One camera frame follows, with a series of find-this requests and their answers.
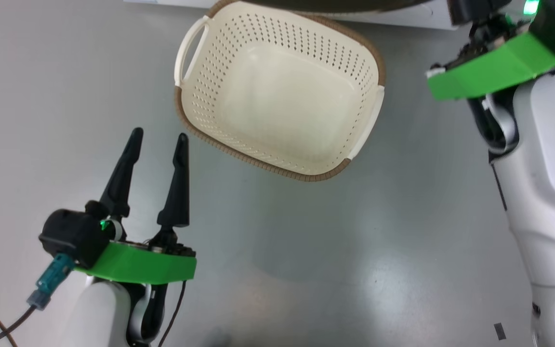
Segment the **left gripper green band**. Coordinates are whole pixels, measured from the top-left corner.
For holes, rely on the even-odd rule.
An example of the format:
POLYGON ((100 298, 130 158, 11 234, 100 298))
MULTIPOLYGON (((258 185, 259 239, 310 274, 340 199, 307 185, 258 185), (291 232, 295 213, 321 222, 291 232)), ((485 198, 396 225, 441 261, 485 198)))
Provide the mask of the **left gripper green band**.
MULTIPOLYGON (((122 155, 101 195, 99 202, 108 215, 126 218, 133 169, 140 157, 144 130, 132 130, 122 155)), ((167 200, 157 217, 162 229, 190 225, 189 138, 178 136, 172 158, 174 173, 167 200)), ((77 271, 100 279, 146 285, 167 285, 194 278, 198 261, 194 256, 155 253, 137 242, 121 242, 123 230, 91 230, 75 237, 81 242, 79 255, 87 250, 101 251, 91 268, 77 266, 77 271)))

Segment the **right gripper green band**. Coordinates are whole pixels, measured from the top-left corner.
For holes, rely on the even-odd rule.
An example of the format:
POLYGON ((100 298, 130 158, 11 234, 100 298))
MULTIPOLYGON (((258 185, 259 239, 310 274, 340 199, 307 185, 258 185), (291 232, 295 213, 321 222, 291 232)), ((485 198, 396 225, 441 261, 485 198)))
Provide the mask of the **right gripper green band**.
POLYGON ((533 23, 497 13, 511 0, 449 0, 453 26, 471 23, 458 57, 434 64, 427 85, 437 100, 476 99, 555 68, 555 53, 530 31, 533 23))

